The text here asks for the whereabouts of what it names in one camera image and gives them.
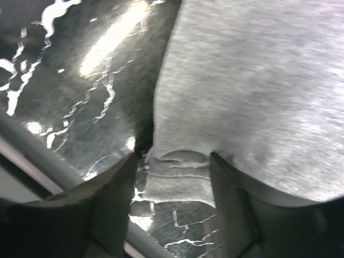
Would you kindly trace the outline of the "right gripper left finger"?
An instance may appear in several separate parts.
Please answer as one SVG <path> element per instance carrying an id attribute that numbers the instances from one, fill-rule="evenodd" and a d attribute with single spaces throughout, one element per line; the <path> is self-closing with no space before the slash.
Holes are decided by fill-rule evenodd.
<path id="1" fill-rule="evenodd" d="M 123 257 L 137 157 L 43 200 L 1 200 L 1 257 Z"/>

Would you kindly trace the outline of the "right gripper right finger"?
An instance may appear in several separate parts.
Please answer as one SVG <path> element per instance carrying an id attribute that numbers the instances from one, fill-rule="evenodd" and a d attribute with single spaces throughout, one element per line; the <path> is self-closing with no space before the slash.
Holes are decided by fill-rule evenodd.
<path id="1" fill-rule="evenodd" d="M 225 257 L 343 257 L 343 198 L 290 195 L 216 153 L 210 178 Z"/>

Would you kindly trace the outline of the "grey t-shirt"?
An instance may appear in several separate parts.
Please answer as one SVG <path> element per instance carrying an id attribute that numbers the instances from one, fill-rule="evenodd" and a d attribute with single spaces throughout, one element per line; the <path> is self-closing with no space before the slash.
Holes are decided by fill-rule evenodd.
<path id="1" fill-rule="evenodd" d="M 144 199 L 214 205 L 209 156 L 343 195 L 343 1 L 183 1 L 154 94 Z"/>

